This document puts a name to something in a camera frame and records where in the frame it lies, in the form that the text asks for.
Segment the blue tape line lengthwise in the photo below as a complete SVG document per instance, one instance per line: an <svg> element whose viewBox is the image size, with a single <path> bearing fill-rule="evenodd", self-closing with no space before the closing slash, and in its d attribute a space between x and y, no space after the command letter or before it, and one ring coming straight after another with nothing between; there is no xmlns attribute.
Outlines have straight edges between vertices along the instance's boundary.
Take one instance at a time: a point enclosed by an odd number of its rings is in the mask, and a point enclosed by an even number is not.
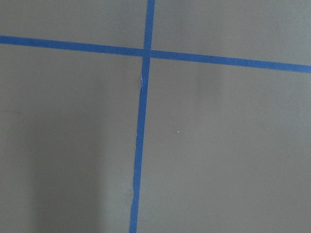
<svg viewBox="0 0 311 233"><path fill-rule="evenodd" d="M129 233L136 233L138 227L138 211L139 211L139 197L141 185L141 171L143 160L143 146L144 146L144 132L146 107L148 98L148 84L150 73L150 59L153 39L153 26L155 15L155 1L149 0L147 2L146 22L144 32L144 45L142 53L142 67L141 67L141 85L138 103L138 121L136 133L136 146L133 168L133 183L132 183L132 204L130 210Z"/></svg>

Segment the blue tape line crosswise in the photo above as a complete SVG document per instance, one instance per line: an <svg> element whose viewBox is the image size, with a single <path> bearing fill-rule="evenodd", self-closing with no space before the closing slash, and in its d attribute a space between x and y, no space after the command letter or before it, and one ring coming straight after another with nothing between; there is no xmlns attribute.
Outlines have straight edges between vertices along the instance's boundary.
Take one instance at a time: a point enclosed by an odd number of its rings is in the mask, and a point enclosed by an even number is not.
<svg viewBox="0 0 311 233"><path fill-rule="evenodd" d="M263 68L263 69L273 69L290 72L301 72L301 73L311 72L311 67L308 65L260 61L242 58L231 58L222 56L210 56L210 55L191 54L191 53L179 53L161 50L151 50L150 52L146 52L144 49L137 49L137 48L116 47L107 45L36 39L36 38L6 36L6 35L0 36L0 43L7 45L39 47L39 48L49 48L59 50L73 50L73 51L94 52L94 53L107 53L107 54L126 55L135 57L143 57L145 54L148 54L150 55L151 58L165 59L165 60L199 62L199 63L209 63L218 65L238 66L238 67Z"/></svg>

